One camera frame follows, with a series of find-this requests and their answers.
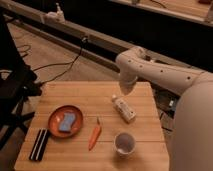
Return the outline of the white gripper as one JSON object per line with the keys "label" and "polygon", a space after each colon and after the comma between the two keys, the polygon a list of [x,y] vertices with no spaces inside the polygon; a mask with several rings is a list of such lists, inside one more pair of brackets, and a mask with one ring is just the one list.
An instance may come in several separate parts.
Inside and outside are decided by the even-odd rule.
{"label": "white gripper", "polygon": [[121,74],[119,77],[120,90],[124,95],[128,95],[136,85],[137,77],[135,75]]}

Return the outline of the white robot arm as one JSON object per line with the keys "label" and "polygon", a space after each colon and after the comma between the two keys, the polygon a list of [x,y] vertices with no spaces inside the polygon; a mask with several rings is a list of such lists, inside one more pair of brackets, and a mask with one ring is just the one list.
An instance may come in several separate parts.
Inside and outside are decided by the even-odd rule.
{"label": "white robot arm", "polygon": [[169,171],[213,171],[213,73],[145,56],[140,46],[117,55],[121,91],[130,93],[142,77],[174,93]]}

